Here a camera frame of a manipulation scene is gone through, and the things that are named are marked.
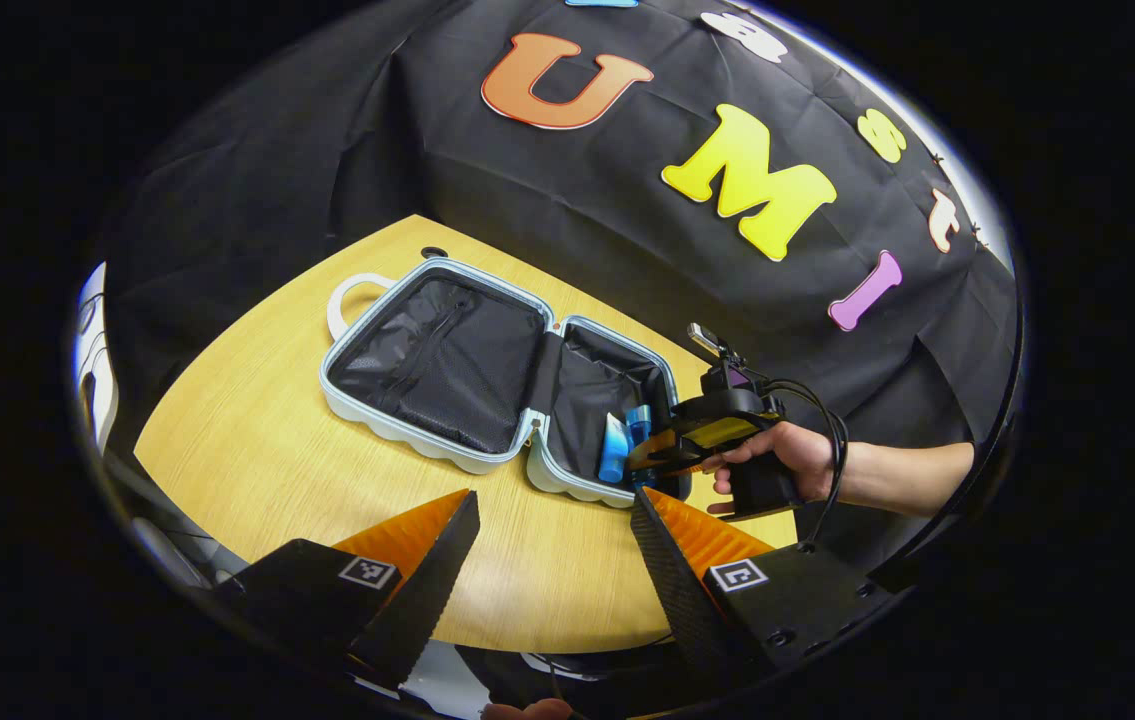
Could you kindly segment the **white skin care tube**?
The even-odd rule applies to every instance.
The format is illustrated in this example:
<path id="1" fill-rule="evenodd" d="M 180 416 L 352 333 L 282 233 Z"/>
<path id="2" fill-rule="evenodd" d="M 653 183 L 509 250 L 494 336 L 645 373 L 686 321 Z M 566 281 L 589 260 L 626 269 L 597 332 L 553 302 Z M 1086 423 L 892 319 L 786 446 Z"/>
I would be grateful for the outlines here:
<path id="1" fill-rule="evenodd" d="M 616 415 L 604 415 L 596 478 L 613 486 L 625 480 L 627 459 L 631 447 L 631 434 L 627 424 Z"/>

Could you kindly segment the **light blue suitcase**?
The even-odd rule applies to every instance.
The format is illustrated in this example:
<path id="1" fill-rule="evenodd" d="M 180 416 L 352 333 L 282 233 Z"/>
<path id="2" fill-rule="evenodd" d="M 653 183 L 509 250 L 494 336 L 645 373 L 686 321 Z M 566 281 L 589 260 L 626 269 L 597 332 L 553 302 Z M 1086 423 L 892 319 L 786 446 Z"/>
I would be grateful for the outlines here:
<path id="1" fill-rule="evenodd" d="M 351 275 L 326 327 L 317 382 L 334 415 L 466 474 L 527 447 L 535 488 L 614 509 L 634 503 L 634 486 L 602 477 L 608 420 L 645 407 L 663 430 L 680 400 L 654 348 L 449 258 L 398 281 Z"/>

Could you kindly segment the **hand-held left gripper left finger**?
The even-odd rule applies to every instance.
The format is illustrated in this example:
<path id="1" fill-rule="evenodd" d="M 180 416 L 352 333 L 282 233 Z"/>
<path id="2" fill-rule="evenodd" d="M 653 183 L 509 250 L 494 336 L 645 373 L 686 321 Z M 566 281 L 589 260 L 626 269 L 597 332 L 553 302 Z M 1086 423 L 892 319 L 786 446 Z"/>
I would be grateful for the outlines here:
<path id="1" fill-rule="evenodd" d="M 285 542 L 212 594 L 306 665 L 392 689 L 432 637 L 480 525 L 476 491 L 459 489 L 334 546 Z"/>

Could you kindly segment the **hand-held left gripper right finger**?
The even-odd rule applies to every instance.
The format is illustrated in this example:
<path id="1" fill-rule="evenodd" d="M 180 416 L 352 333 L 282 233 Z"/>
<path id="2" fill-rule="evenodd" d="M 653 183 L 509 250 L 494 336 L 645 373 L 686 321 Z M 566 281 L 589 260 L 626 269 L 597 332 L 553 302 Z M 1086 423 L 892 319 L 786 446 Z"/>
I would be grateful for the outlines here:
<path id="1" fill-rule="evenodd" d="M 774 549 L 655 489 L 636 493 L 631 529 L 678 650 L 715 689 L 794 673 L 896 605 L 819 544 Z"/>

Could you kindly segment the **teal bottle with blue cap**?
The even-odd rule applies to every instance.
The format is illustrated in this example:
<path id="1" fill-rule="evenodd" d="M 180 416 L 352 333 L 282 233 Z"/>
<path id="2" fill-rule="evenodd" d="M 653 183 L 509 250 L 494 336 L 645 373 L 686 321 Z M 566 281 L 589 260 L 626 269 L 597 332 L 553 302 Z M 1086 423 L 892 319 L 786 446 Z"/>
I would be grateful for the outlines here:
<path id="1" fill-rule="evenodd" d="M 646 442 L 651 438 L 651 407 L 631 407 L 627 411 L 628 432 L 628 457 L 625 464 L 625 479 L 628 487 L 634 495 L 645 487 L 651 487 L 657 480 L 657 474 L 648 466 L 640 468 L 641 462 L 648 460 L 650 454 Z"/>

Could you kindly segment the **black backdrop cloth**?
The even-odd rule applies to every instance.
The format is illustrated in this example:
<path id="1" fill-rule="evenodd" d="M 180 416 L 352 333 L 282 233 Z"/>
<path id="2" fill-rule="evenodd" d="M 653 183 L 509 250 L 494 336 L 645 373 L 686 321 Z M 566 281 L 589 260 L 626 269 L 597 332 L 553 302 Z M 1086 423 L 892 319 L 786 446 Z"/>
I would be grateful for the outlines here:
<path id="1" fill-rule="evenodd" d="M 722 102 L 836 200 L 772 261 L 659 182 Z M 285 282 L 410 215 L 570 282 L 676 348 L 690 320 L 826 392 L 859 439 L 986 451 L 1012 370 L 992 206 L 899 97 L 728 0 L 370 0 L 234 83 L 106 224 L 106 336 L 138 439 L 163 395 Z"/>

